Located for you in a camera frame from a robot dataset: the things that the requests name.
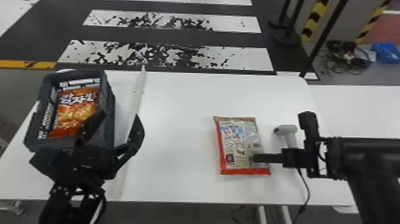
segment white table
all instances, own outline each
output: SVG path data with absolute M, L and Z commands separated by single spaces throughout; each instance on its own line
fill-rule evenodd
M 116 144 L 129 127 L 129 99 L 136 72 L 107 71 L 116 95 Z M 321 134 L 328 135 L 309 88 L 297 77 L 149 73 L 140 118 L 146 137 L 126 166 L 126 179 L 106 185 L 109 200 L 186 203 L 302 204 L 305 188 L 295 170 L 271 165 L 272 176 L 219 175 L 218 143 L 212 120 L 254 116 L 268 153 L 285 147 L 273 135 L 277 125 L 298 124 L 297 114 L 315 111 Z M 0 198 L 47 199 L 52 182 L 28 160 L 22 144 L 31 113 L 0 160 Z M 302 145 L 304 135 L 297 135 Z M 354 204 L 346 182 L 307 179 L 313 205 Z

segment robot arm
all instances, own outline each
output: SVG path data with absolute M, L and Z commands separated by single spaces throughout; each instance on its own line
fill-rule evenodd
M 76 134 L 72 150 L 43 148 L 30 163 L 55 183 L 50 198 L 42 210 L 39 224 L 96 223 L 107 204 L 102 188 L 105 180 L 114 179 L 118 170 L 134 156 L 145 137 L 138 116 L 135 117 L 128 141 L 114 149 L 88 145 L 105 118 L 100 111 L 88 118 Z M 82 195 L 79 206 L 73 206 L 73 196 Z
M 255 154 L 253 162 L 306 168 L 309 178 L 343 179 L 349 183 L 365 224 L 400 223 L 400 139 L 324 138 L 312 112 L 299 114 L 305 149 L 284 148 L 281 154 Z M 325 158 L 320 144 L 326 144 Z M 318 159 L 326 162 L 322 175 Z

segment black cable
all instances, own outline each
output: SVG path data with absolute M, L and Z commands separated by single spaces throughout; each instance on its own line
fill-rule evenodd
M 306 198 L 304 204 L 303 204 L 303 205 L 299 208 L 299 210 L 297 211 L 297 215 L 296 215 L 295 219 L 293 220 L 292 224 L 296 224 L 296 222 L 297 222 L 299 216 L 300 216 L 301 214 L 303 214 L 303 213 L 306 211 L 308 202 L 310 201 L 310 198 L 311 198 L 311 191 L 310 191 L 310 188 L 308 187 L 308 184 L 307 184 L 307 182 L 305 181 L 305 179 L 304 179 L 304 177 L 303 177 L 303 174 L 301 173 L 300 168 L 297 168 L 297 172 L 299 173 L 300 178 L 301 178 L 301 180 L 302 180 L 303 183 L 304 183 L 305 189 L 307 190 L 307 198 Z
M 273 211 L 272 211 L 272 209 L 271 209 L 271 206 L 267 206 L 267 207 L 268 207 L 268 211 L 269 211 L 270 214 L 271 214 L 272 222 L 273 222 L 274 224 L 277 223 L 276 220 L 275 220 L 275 215 L 274 215 L 274 213 L 273 213 Z
M 318 56 L 321 58 L 321 62 L 317 66 L 317 70 L 321 74 L 328 75 L 331 77 L 332 73 L 342 74 L 344 72 L 347 72 L 355 76 L 361 75 L 363 73 L 363 69 L 371 65 L 371 61 L 370 61 L 370 56 L 366 53 L 365 50 L 359 47 L 356 47 L 356 49 L 365 55 L 366 57 L 366 60 L 364 60 L 365 66 L 358 66 L 353 63 L 348 64 L 347 61 L 345 60 L 341 61 L 340 57 L 343 57 L 342 54 L 344 54 L 344 52 L 335 54 L 334 52 L 324 50 L 320 51 L 320 53 L 318 54 Z M 361 57 L 358 56 L 357 54 L 354 54 L 354 58 L 362 60 Z
M 247 224 L 250 224 L 250 222 L 249 222 L 249 216 L 248 216 L 249 211 L 254 211 L 254 210 L 258 209 L 259 207 L 260 207 L 260 206 L 255 206 L 254 208 L 252 208 L 252 209 L 247 209 L 247 210 L 245 211 L 245 216 L 246 216 Z
M 237 213 L 238 211 L 244 209 L 245 207 L 246 207 L 246 206 L 240 206 L 238 209 L 233 210 L 233 211 L 231 212 L 231 214 L 230 214 L 230 219 L 231 219 L 232 221 L 234 221 L 236 224 L 241 224 L 241 223 L 240 223 L 239 219 L 237 219 L 237 218 L 234 217 L 233 215 L 234 215 L 235 213 Z

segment snack bag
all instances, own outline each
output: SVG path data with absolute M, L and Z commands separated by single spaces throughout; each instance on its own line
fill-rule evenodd
M 81 88 L 58 93 L 57 115 L 48 138 L 75 135 L 80 125 L 96 113 L 98 88 Z
M 270 175 L 267 164 L 252 163 L 251 155 L 263 153 L 254 117 L 216 117 L 222 175 Z

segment chip bag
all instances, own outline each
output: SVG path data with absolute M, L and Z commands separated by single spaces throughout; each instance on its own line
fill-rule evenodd
M 252 163 L 251 156 L 263 153 L 254 117 L 214 116 L 218 134 L 222 175 L 270 175 L 268 164 Z

